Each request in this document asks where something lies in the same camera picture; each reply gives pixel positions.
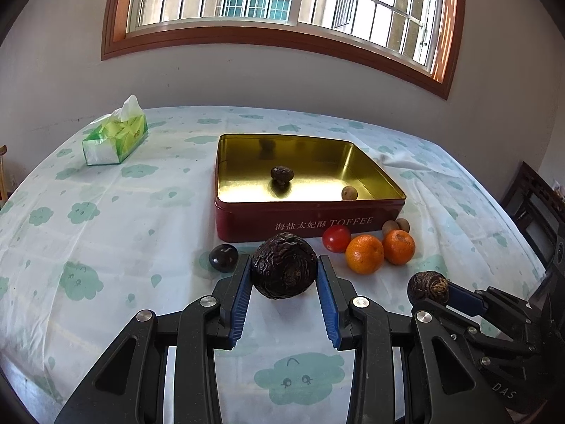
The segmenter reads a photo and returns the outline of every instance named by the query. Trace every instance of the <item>window frame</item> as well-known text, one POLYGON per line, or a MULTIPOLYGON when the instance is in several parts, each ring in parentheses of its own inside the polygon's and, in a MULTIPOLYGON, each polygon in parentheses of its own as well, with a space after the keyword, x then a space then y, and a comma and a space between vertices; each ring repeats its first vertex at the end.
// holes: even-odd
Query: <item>window frame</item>
POLYGON ((291 0, 289 21, 281 24, 276 20, 253 19, 207 19, 197 18, 188 22, 161 22, 128 33, 130 24, 130 3, 139 0, 107 0, 102 31, 101 59, 111 59, 132 52, 181 45, 201 44, 244 44, 276 46, 299 49, 366 65, 396 76, 433 94, 447 99, 453 82, 459 55, 465 0, 444 0, 441 18, 436 17, 437 54, 430 56, 433 62, 427 67, 415 61, 403 59, 384 49, 371 47, 359 39, 359 43, 345 40, 336 30, 324 29, 309 24, 299 24, 297 30, 300 0, 291 0))

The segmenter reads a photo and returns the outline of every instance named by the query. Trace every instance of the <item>dried fruit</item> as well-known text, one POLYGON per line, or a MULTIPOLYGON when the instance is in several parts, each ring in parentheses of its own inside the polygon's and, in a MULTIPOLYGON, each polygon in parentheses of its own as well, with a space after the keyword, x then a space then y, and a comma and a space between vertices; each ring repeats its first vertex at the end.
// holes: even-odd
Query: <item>dried fruit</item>
POLYGON ((407 233, 410 232, 410 223, 408 223, 408 220, 406 220, 405 218, 397 218, 396 223, 397 223, 399 229, 402 229, 403 231, 406 231, 407 233))
POLYGON ((220 272, 232 272, 237 264, 239 252, 228 243, 222 243, 214 247, 208 255, 210 266, 220 272))
POLYGON ((314 250, 292 233, 280 233, 267 239, 251 257, 251 282, 272 300, 304 292, 316 276, 314 250))
POLYGON ((375 236, 363 234, 351 240, 345 249, 345 260, 357 274, 372 274, 385 260, 382 243, 375 236))
POLYGON ((405 265, 416 252, 416 243, 406 231, 394 229, 382 241, 385 258, 393 265, 405 265))
POLYGON ((417 272, 408 281, 407 293, 412 305, 429 298, 445 306, 449 300, 449 281, 436 271, 417 272))
POLYGON ((385 238, 388 233, 390 233, 394 229, 400 229, 400 226, 394 221, 389 220, 382 225, 382 237, 385 238))
POLYGON ((278 165, 270 170, 270 178, 282 187, 286 187, 295 178, 295 172, 284 165, 278 165))
POLYGON ((353 187, 345 187, 341 190, 341 199, 343 201, 355 201, 357 199, 357 190, 353 187))

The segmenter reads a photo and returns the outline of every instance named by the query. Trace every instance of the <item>table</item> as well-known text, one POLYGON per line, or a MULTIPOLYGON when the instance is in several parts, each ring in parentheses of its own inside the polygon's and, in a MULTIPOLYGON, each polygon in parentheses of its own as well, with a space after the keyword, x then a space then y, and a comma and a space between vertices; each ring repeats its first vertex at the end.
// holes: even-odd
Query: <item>table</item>
MULTIPOLYGON (((408 197, 402 216, 416 241, 411 262, 385 263, 374 275, 358 276, 343 254, 327 252, 319 238, 308 241, 318 254, 330 255, 338 276, 386 310, 410 314, 406 284, 417 271, 436 270, 469 289, 492 285, 525 299, 543 277, 543 266, 498 203, 433 143, 310 113, 227 107, 146 113, 149 137, 123 164, 85 165, 87 126, 45 159, 0 211, 0 351, 16 391, 41 424, 53 422, 137 311, 182 310, 222 277, 208 267, 207 255, 221 243, 213 171, 223 133, 349 140, 385 168, 408 197), (29 392, 27 378, 46 392, 39 408, 33 402, 41 394, 29 392)), ((237 244, 242 252, 257 246, 237 244)), ((481 328, 497 333, 485 321, 481 328)), ((174 352, 169 357, 167 423, 174 352)), ((327 339, 315 286, 277 301, 253 291, 242 339, 233 351, 216 352, 224 422, 342 424, 353 359, 327 339), (319 380, 310 378, 315 392, 281 399, 276 388, 285 365, 304 368, 304 375, 320 372, 319 380)), ((397 369, 399 416, 400 378, 397 369)))

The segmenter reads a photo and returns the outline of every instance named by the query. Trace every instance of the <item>white wall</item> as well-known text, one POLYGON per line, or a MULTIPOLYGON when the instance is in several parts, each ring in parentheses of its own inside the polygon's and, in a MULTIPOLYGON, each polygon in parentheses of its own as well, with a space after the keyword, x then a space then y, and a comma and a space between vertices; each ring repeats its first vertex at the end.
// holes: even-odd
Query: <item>white wall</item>
POLYGON ((187 46, 100 61, 106 0, 30 0, 0 46, 0 141, 21 181, 131 93, 143 107, 284 108, 432 140, 501 197, 538 168, 554 125, 565 41, 538 0, 467 0, 449 100, 369 67, 290 49, 187 46))
POLYGON ((565 81, 561 81, 555 125, 539 174, 550 186, 554 180, 565 185, 565 81))

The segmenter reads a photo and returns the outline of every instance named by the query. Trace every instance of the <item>tissue box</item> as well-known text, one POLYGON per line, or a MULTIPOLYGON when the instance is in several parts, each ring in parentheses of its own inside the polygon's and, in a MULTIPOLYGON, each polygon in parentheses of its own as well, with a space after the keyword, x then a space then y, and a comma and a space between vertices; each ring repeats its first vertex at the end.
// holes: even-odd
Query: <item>tissue box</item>
POLYGON ((107 114, 83 140, 87 165, 120 164, 148 136, 145 113, 132 95, 122 108, 107 114))

